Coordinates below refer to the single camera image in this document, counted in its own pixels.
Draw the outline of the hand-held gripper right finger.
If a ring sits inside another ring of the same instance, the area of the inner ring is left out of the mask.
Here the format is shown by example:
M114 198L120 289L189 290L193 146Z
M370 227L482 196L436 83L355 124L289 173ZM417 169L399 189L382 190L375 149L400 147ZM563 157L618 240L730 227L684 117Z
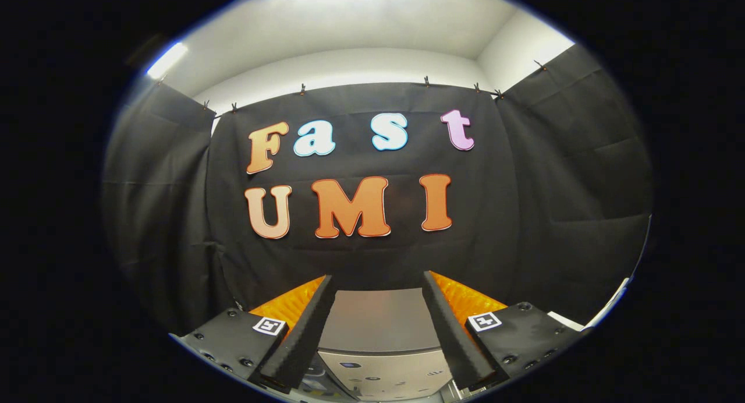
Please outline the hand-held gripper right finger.
M518 381L584 337L530 302L504 305L435 272L423 273L421 294L460 389Z

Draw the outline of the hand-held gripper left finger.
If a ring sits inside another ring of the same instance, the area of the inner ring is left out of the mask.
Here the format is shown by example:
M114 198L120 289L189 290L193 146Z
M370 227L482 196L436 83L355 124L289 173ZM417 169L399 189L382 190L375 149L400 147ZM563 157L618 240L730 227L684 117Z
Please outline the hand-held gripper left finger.
M251 311L227 308L172 338L248 387L287 394L300 387L317 354L336 292L333 276L324 275Z

